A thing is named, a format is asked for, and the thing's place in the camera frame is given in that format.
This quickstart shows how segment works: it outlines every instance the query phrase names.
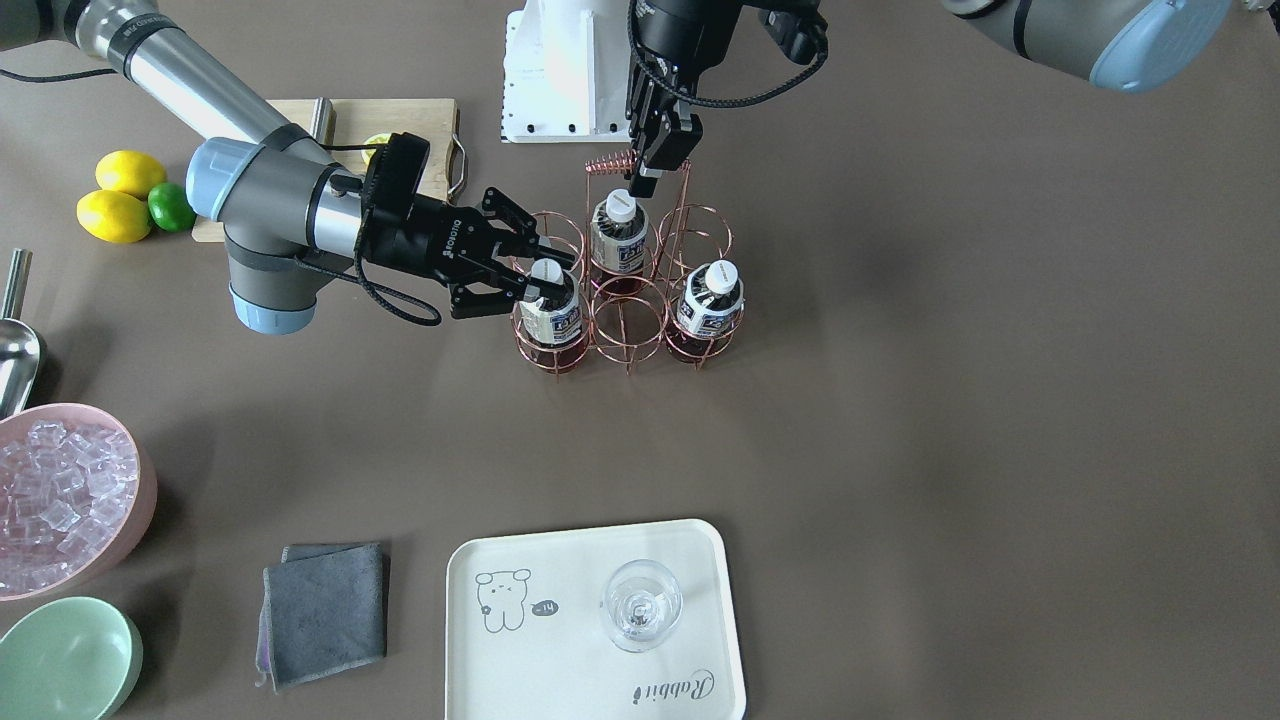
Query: light blue cap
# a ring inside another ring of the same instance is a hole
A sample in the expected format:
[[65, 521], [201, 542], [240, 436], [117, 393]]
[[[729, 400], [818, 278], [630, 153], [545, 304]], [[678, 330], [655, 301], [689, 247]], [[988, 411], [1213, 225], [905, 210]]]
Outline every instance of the light blue cap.
[[236, 306], [236, 316], [244, 327], [262, 334], [289, 334], [301, 331], [316, 316], [316, 306], [311, 305], [306, 310], [271, 310], [255, 305], [248, 300], [236, 295], [232, 290], [232, 305]]
[[1194, 60], [1226, 18], [1231, 0], [1152, 0], [1102, 51], [1089, 82], [1146, 92]]
[[251, 145], [225, 137], [211, 137], [196, 149], [187, 165], [187, 202], [197, 215], [216, 220], [223, 202], [239, 181], [244, 168], [262, 151], [261, 145]]

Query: gray cloth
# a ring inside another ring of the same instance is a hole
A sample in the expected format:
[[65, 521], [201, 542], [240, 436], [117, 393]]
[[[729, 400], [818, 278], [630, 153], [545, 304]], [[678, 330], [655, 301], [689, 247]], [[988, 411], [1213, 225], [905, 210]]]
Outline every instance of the gray cloth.
[[381, 546], [289, 546], [262, 570], [257, 667], [276, 692], [387, 655]]

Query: bottle label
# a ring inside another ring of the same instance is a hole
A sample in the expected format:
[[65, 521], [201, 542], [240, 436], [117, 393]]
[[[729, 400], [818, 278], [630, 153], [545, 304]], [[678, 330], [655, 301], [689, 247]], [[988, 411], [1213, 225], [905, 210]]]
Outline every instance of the bottle label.
[[717, 338], [733, 328], [741, 311], [741, 302], [727, 310], [708, 310], [687, 300], [681, 300], [680, 309], [676, 311], [676, 322], [680, 323], [681, 329], [694, 337]]
[[520, 319], [529, 337], [548, 347], [568, 345], [582, 334], [582, 309], [576, 291], [568, 305], [552, 311], [539, 307], [539, 301], [521, 302]]
[[591, 223], [591, 260], [616, 275], [631, 275], [644, 266], [644, 241], [649, 234], [643, 227], [634, 237], [614, 238]]

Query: mint green bowl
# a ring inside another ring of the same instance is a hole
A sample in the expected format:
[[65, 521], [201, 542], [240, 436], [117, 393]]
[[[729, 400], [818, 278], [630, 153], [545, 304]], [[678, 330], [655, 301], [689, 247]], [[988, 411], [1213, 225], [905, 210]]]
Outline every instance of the mint green bowl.
[[101, 720], [119, 710], [142, 667], [142, 639], [93, 597], [37, 607], [0, 638], [4, 720]]

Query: pink bowl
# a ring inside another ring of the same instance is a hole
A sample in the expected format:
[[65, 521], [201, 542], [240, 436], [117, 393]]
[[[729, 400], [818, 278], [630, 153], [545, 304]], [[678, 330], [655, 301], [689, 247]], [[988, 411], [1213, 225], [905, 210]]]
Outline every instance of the pink bowl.
[[133, 497], [133, 503], [131, 505], [128, 514], [124, 516], [123, 523], [120, 523], [120, 528], [115, 532], [115, 537], [113, 537], [110, 542], [106, 543], [106, 547], [99, 551], [97, 555], [90, 559], [88, 562], [56, 583], [49, 584], [38, 591], [23, 594], [0, 593], [0, 602], [38, 597], [55, 591], [68, 589], [114, 568], [115, 564], [123, 560], [124, 556], [138, 544], [138, 541], [142, 539], [142, 534], [146, 533], [147, 525], [151, 524], [151, 516], [155, 514], [156, 509], [155, 466], [151, 465], [151, 459], [147, 457], [146, 451], [138, 445], [137, 438], [134, 438], [129, 433], [128, 428], [125, 428], [119, 420], [90, 405], [79, 405], [76, 402], [41, 405], [40, 407], [32, 407], [31, 410], [24, 410], [12, 418], [0, 420], [0, 446], [10, 442], [24, 441], [27, 430], [38, 420], [61, 420], [64, 423], [77, 425], [101, 425], [104, 428], [123, 432], [128, 436], [129, 443], [132, 443], [133, 448], [138, 454], [138, 491]]

